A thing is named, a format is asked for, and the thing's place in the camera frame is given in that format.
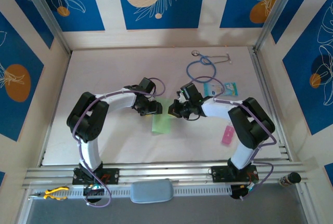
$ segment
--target purple cable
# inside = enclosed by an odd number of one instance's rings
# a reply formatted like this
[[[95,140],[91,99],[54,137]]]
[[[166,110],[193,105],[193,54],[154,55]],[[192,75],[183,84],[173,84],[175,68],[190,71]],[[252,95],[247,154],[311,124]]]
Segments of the purple cable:
[[[80,123],[82,122],[82,119],[85,117],[86,113],[91,109],[91,107],[97,103],[99,100],[101,99],[104,99],[104,98],[108,98],[108,97],[111,97],[111,96],[114,96],[114,95],[118,95],[118,94],[123,94],[123,93],[140,93],[140,94],[143,94],[143,95],[147,95],[147,96],[153,96],[153,97],[157,97],[157,96],[161,96],[164,92],[165,92],[165,83],[160,80],[159,78],[156,78],[156,77],[151,77],[149,78],[149,80],[158,80],[159,82],[161,82],[161,84],[163,85],[163,91],[159,94],[150,94],[150,93],[145,93],[143,91],[136,91],[136,90],[126,90],[126,91],[115,91],[113,93],[108,93],[106,95],[103,95],[99,98],[96,98],[86,109],[85,111],[82,113],[82,115],[80,116],[78,122],[76,123],[76,125],[74,126],[74,129],[73,129],[73,133],[72,133],[72,136],[73,138],[78,142],[78,146],[79,146],[79,154],[80,154],[80,159],[83,163],[83,165],[85,166],[85,168],[89,171],[89,173],[107,190],[107,192],[109,193],[109,201],[104,204],[104,205],[94,205],[94,204],[91,204],[89,201],[88,201],[88,194],[86,195],[86,197],[84,198],[84,200],[86,201],[87,205],[88,206],[91,206],[91,207],[106,207],[110,204],[111,202],[111,192],[109,190],[109,188],[94,174],[94,172],[89,168],[88,164],[86,163],[84,157],[83,157],[83,154],[82,154],[82,146],[81,146],[81,139],[77,138],[75,133],[76,133],[76,130],[78,129],[78,126],[80,125]]]
[[[219,81],[218,79],[216,78],[213,78],[213,77],[210,77],[210,76],[200,76],[200,77],[197,77],[195,78],[194,80],[192,80],[191,82],[195,81],[196,79],[198,78],[202,78],[202,77],[206,77],[206,78],[211,78],[217,82],[219,82],[219,84],[222,86],[223,88],[223,92],[225,91],[225,87],[224,85],[222,84],[221,81]],[[240,106],[242,107],[245,111],[247,111],[250,116],[260,125],[260,127],[268,134],[268,136],[273,140],[273,142],[269,142],[269,143],[264,143],[264,144],[261,144],[259,145],[255,152],[253,153],[253,155],[251,156],[250,160],[254,162],[254,157],[257,155],[257,153],[259,152],[259,150],[264,147],[264,146],[270,146],[270,145],[275,145],[277,144],[277,141],[275,139],[275,137],[272,135],[272,133],[260,122],[260,120],[252,113],[252,111],[250,111],[249,108],[245,107],[243,104],[241,103],[238,103],[238,102],[232,102],[232,101],[228,101],[228,100],[223,100],[223,99],[217,99],[216,97],[220,96],[223,92],[217,94],[214,96],[214,100],[215,102],[217,103],[227,103],[227,104],[231,104],[231,105],[234,105],[234,106]],[[267,163],[267,162],[254,162],[256,164],[265,164],[265,165],[270,165],[271,166],[271,171],[268,173],[268,175],[255,187],[255,188],[258,188],[260,187],[267,179],[268,177],[273,173],[273,170],[274,170],[274,165],[271,164],[271,163]]]

